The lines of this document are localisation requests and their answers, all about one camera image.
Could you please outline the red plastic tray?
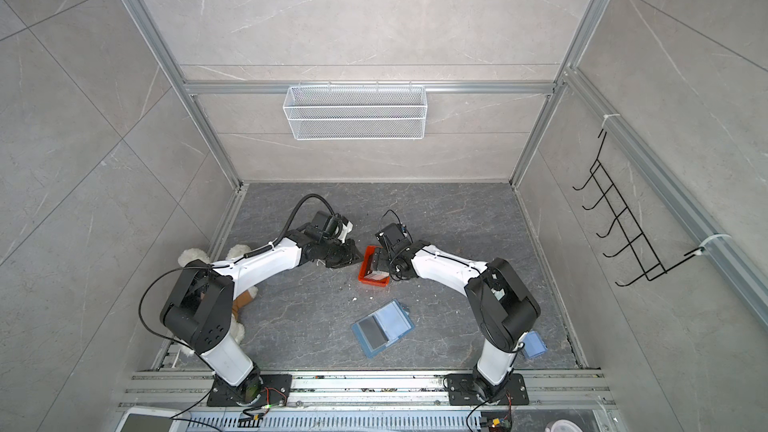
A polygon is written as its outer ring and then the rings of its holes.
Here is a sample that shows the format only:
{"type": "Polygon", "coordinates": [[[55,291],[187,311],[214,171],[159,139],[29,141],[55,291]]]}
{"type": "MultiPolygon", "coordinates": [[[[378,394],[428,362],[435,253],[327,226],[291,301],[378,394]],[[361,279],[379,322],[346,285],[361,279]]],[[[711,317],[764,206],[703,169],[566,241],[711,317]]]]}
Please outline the red plastic tray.
{"type": "Polygon", "coordinates": [[[368,246],[358,273],[358,281],[366,285],[386,287],[390,279],[387,252],[380,246],[368,246]]]}

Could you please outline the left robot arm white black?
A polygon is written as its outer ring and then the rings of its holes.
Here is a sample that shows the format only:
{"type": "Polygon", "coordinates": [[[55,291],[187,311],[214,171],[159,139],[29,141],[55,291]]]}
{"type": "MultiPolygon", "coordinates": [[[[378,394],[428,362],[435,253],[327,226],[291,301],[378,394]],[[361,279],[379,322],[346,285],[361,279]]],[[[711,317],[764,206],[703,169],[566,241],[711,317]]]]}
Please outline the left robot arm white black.
{"type": "Polygon", "coordinates": [[[160,322],[231,387],[251,383],[257,367],[240,348],[232,328],[235,299],[262,281],[307,262],[343,268],[362,260],[349,237],[352,223],[318,212],[277,242],[236,258],[187,262],[159,313],[160,322]]]}

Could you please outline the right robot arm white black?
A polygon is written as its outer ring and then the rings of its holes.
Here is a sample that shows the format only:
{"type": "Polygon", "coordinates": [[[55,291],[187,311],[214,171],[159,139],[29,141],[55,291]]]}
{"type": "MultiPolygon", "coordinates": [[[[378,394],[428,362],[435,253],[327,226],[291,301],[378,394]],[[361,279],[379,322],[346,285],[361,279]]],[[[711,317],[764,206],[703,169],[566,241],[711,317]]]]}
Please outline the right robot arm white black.
{"type": "Polygon", "coordinates": [[[450,254],[412,239],[399,223],[387,225],[375,237],[395,277],[432,280],[466,297],[484,337],[473,369],[475,387],[489,397],[506,385],[524,339],[541,315],[538,301],[513,266],[502,258],[483,262],[450,254]]]}

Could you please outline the blue leather card holder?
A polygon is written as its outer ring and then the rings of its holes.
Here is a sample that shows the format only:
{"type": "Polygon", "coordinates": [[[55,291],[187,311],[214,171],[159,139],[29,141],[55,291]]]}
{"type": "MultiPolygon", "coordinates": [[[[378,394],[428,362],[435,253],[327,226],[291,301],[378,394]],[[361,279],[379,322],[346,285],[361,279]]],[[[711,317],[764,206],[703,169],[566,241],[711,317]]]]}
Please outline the blue leather card holder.
{"type": "Polygon", "coordinates": [[[388,302],[383,307],[377,309],[371,314],[368,314],[367,316],[354,322],[351,325],[351,331],[358,340],[363,353],[369,359],[374,358],[387,348],[396,344],[414,328],[415,324],[411,320],[408,311],[401,305],[398,300],[392,300],[388,302]],[[363,338],[359,328],[359,322],[369,316],[374,316],[378,320],[379,324],[389,339],[389,342],[386,346],[374,351],[371,351],[368,348],[368,344],[363,338]]]}

